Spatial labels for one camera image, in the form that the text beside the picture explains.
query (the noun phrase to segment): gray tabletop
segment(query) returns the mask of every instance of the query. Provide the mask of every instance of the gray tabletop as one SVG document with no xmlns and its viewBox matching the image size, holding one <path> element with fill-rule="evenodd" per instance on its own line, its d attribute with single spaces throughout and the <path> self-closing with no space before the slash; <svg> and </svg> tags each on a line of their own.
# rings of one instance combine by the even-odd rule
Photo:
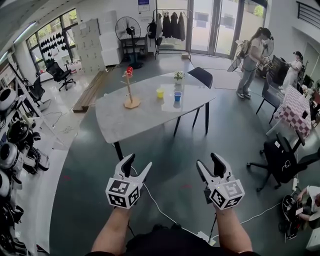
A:
<svg viewBox="0 0 320 256">
<path fill-rule="evenodd" d="M 174 73 L 168 73 L 133 83 L 130 88 L 132 95 L 141 101 L 137 108 L 124 107 L 129 97 L 127 87 L 107 94 L 95 103 L 96 118 L 107 143 L 119 142 L 176 119 L 216 97 L 213 90 L 187 73 L 182 85 L 176 85 Z M 157 97 L 158 88 L 164 89 L 163 99 Z M 176 91 L 182 92 L 180 102 L 175 101 Z"/>
</svg>

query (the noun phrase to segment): black railing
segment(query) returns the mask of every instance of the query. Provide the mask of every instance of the black railing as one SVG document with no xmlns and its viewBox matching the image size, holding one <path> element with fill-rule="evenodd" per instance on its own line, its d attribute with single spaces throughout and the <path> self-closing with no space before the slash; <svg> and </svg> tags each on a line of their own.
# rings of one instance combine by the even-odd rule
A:
<svg viewBox="0 0 320 256">
<path fill-rule="evenodd" d="M 313 8 L 303 2 L 298 3 L 298 19 L 310 23 L 320 29 L 320 10 Z"/>
</svg>

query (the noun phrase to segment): red and white tablecloth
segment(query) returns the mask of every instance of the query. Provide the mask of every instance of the red and white tablecloth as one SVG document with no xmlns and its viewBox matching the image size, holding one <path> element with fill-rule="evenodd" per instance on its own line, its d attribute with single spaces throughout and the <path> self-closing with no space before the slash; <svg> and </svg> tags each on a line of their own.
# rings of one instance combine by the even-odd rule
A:
<svg viewBox="0 0 320 256">
<path fill-rule="evenodd" d="M 290 127 L 298 130 L 304 137 L 311 131 L 311 117 L 309 101 L 291 85 L 286 90 L 283 103 L 274 113 L 273 118 L 284 120 Z"/>
</svg>

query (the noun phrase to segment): blue cup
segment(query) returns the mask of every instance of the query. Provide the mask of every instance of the blue cup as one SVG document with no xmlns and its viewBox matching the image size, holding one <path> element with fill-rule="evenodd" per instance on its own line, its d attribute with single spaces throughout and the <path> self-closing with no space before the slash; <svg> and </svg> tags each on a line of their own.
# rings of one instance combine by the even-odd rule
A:
<svg viewBox="0 0 320 256">
<path fill-rule="evenodd" d="M 174 101 L 179 102 L 181 99 L 181 95 L 182 95 L 181 91 L 175 91 L 174 92 Z"/>
</svg>

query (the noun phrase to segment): black backpack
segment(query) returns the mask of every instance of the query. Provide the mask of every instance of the black backpack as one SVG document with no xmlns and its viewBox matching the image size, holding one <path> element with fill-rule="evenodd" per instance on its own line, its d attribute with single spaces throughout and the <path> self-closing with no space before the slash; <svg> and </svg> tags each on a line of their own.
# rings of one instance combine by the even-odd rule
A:
<svg viewBox="0 0 320 256">
<path fill-rule="evenodd" d="M 148 32 L 149 38 L 156 38 L 157 24 L 154 18 L 152 19 L 152 22 L 149 23 L 148 27 L 146 28 L 146 31 Z"/>
</svg>

